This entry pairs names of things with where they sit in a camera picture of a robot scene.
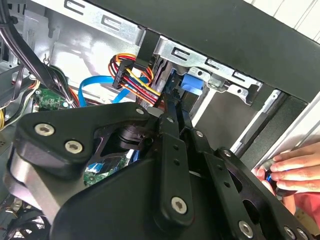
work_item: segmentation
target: bolt hole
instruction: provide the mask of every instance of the bolt hole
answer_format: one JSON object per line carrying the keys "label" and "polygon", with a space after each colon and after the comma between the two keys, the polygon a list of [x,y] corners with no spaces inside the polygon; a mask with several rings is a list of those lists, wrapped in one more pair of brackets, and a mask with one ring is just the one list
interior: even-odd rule
{"label": "bolt hole", "polygon": [[250,232],[250,230],[249,230],[249,228],[247,226],[243,226],[243,230],[247,234]]}
{"label": "bolt hole", "polygon": [[74,144],[70,144],[70,148],[73,150],[78,150],[78,146]]}
{"label": "bolt hole", "polygon": [[227,188],[230,188],[231,186],[230,186],[230,184],[228,183],[228,182],[224,182],[224,185],[227,187]]}
{"label": "bolt hole", "polygon": [[174,164],[180,166],[180,161],[178,159],[173,160]]}
{"label": "bolt hole", "polygon": [[45,132],[45,133],[48,133],[48,132],[50,132],[50,130],[47,128],[47,127],[40,127],[40,131],[41,132]]}

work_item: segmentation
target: black mounting arm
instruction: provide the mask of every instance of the black mounting arm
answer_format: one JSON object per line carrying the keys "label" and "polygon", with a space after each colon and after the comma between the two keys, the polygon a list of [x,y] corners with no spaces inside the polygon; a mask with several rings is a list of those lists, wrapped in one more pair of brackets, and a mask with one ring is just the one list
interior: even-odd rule
{"label": "black mounting arm", "polygon": [[[232,152],[210,148],[180,103],[166,94],[160,101],[159,118],[135,103],[119,103],[19,121],[8,169],[50,215],[50,239],[303,240],[302,233],[313,239]],[[39,124],[45,124],[43,134]],[[68,151],[69,141],[81,151]],[[141,151],[137,162],[60,201],[62,191],[52,186],[83,182],[89,161],[128,149]],[[17,162],[27,164],[28,173],[14,171]],[[50,201],[38,195],[39,182]],[[51,200],[58,203],[54,213]]]}

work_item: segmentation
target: yellow wire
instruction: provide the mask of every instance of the yellow wire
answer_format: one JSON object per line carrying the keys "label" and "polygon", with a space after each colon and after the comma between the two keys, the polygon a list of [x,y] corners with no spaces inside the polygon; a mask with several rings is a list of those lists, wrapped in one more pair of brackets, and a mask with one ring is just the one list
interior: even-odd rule
{"label": "yellow wire", "polygon": [[0,129],[2,129],[5,126],[5,116],[4,111],[0,110]]}
{"label": "yellow wire", "polygon": [[137,80],[138,83],[140,83],[140,84],[141,84],[142,86],[144,86],[146,89],[148,89],[149,91],[153,92],[155,95],[158,95],[158,96],[161,95],[159,92],[153,90],[151,87],[149,87],[148,85],[146,85],[143,81],[141,81],[136,75],[134,75],[134,73],[133,73],[130,69],[126,68],[125,70],[126,70],[135,80]]}

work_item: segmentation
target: cable bundle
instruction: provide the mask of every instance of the cable bundle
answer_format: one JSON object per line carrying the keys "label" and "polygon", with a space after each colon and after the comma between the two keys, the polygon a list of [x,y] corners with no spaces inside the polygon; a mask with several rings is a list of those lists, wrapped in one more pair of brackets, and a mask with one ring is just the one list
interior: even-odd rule
{"label": "cable bundle", "polygon": [[5,121],[5,114],[4,114],[4,108],[6,106],[0,108],[0,131],[2,131],[6,127],[10,126],[11,124],[15,123],[16,121],[18,121],[22,117],[24,111],[26,110],[26,108],[28,106],[28,102],[29,102],[31,96],[35,93],[35,91],[39,88],[39,86],[40,86],[40,81],[36,80],[34,82],[34,84],[32,84],[29,87],[29,89],[27,89],[23,93],[18,110],[7,121]]}
{"label": "cable bundle", "polygon": [[[108,65],[109,72],[113,79],[116,78],[120,64],[123,60],[130,60],[134,63],[136,56],[128,53],[120,53],[113,56]],[[142,72],[142,75],[146,77],[148,83],[144,83],[140,78],[134,75],[129,68],[126,68],[125,71],[120,86],[153,106],[158,100],[160,93],[149,87],[154,79],[154,74],[150,67],[147,68],[146,72]]]}
{"label": "cable bundle", "polygon": [[75,92],[69,87],[66,75],[56,66],[51,65],[48,68],[55,85],[57,85],[60,93],[63,94],[66,102],[73,108],[78,108],[80,106],[79,99]]}

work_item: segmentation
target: red wire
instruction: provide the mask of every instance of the red wire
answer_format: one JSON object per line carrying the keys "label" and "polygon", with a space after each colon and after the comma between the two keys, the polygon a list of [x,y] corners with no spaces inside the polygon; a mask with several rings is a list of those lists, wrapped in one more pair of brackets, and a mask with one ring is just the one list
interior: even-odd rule
{"label": "red wire", "polygon": [[135,84],[133,81],[131,81],[127,76],[124,77],[124,79],[130,83],[132,86],[134,86],[136,89],[140,90],[140,93],[143,94],[146,98],[149,98],[151,101],[156,102],[157,99],[154,98],[153,96],[149,95],[148,93],[145,92],[145,90],[140,87],[139,85]]}
{"label": "red wire", "polygon": [[[120,55],[119,58],[120,58],[120,59],[121,59],[121,58],[122,58],[122,59],[130,59],[130,60],[133,60],[133,61],[136,60],[136,58],[133,57],[133,56],[122,56],[122,55]],[[146,71],[148,72],[148,74],[149,74],[150,76],[148,76],[145,72],[142,72],[142,74],[145,75],[145,77],[149,80],[149,83],[151,83],[151,82],[152,82],[152,80],[151,80],[151,76],[152,76],[152,74],[151,74],[151,69],[148,67],[148,68],[146,69]]]}
{"label": "red wire", "polygon": [[[113,67],[115,68],[115,70],[118,71],[119,67],[118,67],[114,62],[113,62],[112,64],[113,64]],[[113,78],[115,78],[115,76],[113,75],[113,72],[111,71],[111,65],[110,65],[110,64],[108,65],[108,69],[109,69],[109,72],[110,72],[111,76],[112,76]],[[135,84],[133,81],[131,81],[127,76],[124,76],[123,78],[124,78],[127,82],[129,82],[131,85],[133,85],[136,89],[139,88],[139,89],[143,90],[143,92],[141,92],[141,94],[143,94],[146,98],[150,99],[150,101],[154,101],[154,102],[157,101],[156,98],[154,98],[154,97],[150,96],[149,94],[145,93],[145,92],[144,92],[144,89],[143,89],[142,87],[136,85],[136,84]]]}

